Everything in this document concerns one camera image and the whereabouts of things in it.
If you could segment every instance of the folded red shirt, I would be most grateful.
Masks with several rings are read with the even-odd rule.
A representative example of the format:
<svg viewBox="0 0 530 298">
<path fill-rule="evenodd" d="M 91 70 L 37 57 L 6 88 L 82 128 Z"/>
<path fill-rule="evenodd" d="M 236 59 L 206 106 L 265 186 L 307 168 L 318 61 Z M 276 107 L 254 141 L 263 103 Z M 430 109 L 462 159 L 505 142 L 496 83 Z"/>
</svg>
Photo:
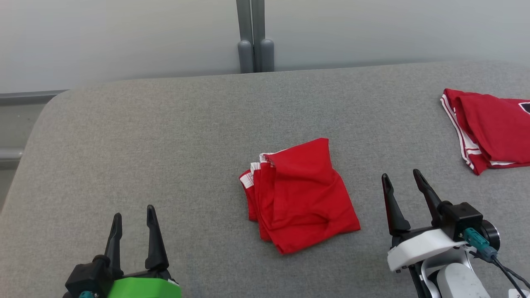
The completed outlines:
<svg viewBox="0 0 530 298">
<path fill-rule="evenodd" d="M 260 162 L 240 176 L 249 219 L 258 221 L 261 239 L 272 240 L 282 254 L 360 229 L 348 191 L 332 167 L 328 143 L 319 138 L 260 154 Z"/>
<path fill-rule="evenodd" d="M 445 89 L 441 102 L 475 174 L 530 165 L 530 100 Z"/>
</svg>

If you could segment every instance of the gray fabric surface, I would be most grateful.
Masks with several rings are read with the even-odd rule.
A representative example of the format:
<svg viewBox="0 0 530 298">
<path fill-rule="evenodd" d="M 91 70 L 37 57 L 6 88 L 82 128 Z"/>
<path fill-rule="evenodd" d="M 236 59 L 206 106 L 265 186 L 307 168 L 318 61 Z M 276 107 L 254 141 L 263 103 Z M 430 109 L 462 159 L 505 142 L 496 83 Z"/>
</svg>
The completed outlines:
<svg viewBox="0 0 530 298">
<path fill-rule="evenodd" d="M 123 215 L 122 269 L 142 270 L 153 204 L 184 297 L 416 297 L 409 274 L 386 263 L 381 189 L 387 172 L 412 226 L 428 225 L 413 168 L 442 199 L 480 210 L 500 230 L 500 259 L 524 270 L 530 168 L 475 176 L 439 98 L 446 87 L 530 98 L 529 81 L 521 66 L 459 62 L 67 91 L 38 119 L 1 213 L 2 296 L 61 297 L 74 266 L 104 252 L 115 212 Z M 247 220 L 237 177 L 261 152 L 318 137 L 330 139 L 362 230 L 281 256 Z M 505 297 L 502 273 L 473 263 L 492 297 Z"/>
<path fill-rule="evenodd" d="M 15 170 L 2 169 L 3 163 L 4 162 L 0 162 L 0 213 L 2 212 L 2 207 L 4 206 L 5 197 L 7 196 L 9 187 L 11 186 L 11 181 L 13 181 L 13 177 L 15 176 Z"/>
</svg>

